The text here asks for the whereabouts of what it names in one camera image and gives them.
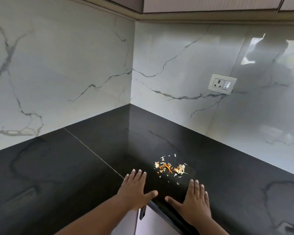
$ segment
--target hand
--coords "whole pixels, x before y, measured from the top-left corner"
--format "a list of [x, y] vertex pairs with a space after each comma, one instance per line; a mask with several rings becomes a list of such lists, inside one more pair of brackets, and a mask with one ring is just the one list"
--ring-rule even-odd
[[196, 222], [204, 217], [211, 218], [209, 207], [209, 198], [204, 185], [199, 186], [199, 182], [191, 180], [183, 204], [177, 202], [173, 198], [166, 196], [167, 201], [182, 218], [190, 225], [195, 226]]
[[131, 174], [127, 174], [118, 191], [117, 196], [120, 200], [128, 206], [129, 210], [138, 210], [158, 195], [158, 191], [154, 190], [144, 194], [144, 186], [146, 182], [147, 173], [139, 170], [135, 176], [135, 169]]

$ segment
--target black countertop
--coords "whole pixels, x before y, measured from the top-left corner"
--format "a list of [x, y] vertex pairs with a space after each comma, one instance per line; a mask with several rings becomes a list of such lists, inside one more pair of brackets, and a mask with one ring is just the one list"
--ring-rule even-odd
[[[188, 174], [157, 174], [162, 156]], [[114, 195], [133, 168], [147, 172], [146, 192], [159, 191], [152, 208], [185, 234], [196, 231], [164, 197], [182, 202], [191, 178], [230, 234], [294, 234], [293, 174], [134, 105], [1, 150], [0, 234], [53, 234]]]

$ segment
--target forearm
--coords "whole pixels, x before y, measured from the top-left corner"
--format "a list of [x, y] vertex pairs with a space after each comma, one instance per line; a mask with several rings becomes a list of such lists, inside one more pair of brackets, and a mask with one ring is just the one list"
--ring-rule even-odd
[[211, 217], [200, 218], [194, 227], [200, 235], [229, 235]]
[[110, 234], [128, 211], [128, 206], [116, 195], [69, 224], [55, 235]]

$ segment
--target left hand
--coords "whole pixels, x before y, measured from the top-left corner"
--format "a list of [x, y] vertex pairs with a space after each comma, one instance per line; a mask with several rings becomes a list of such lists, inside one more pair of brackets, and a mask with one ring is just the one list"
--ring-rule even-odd
[[128, 206], [128, 210], [138, 210], [158, 195], [158, 191], [154, 190], [144, 194], [144, 186], [147, 173], [139, 170], [135, 176], [135, 169], [131, 174], [127, 174], [118, 191], [117, 196]]

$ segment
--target white marble wall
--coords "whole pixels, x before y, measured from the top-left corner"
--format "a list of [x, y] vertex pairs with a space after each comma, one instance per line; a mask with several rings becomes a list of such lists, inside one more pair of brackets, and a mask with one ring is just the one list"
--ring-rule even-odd
[[134, 28], [71, 0], [0, 0], [0, 149], [128, 104]]
[[294, 27], [136, 23], [131, 103], [294, 174]]

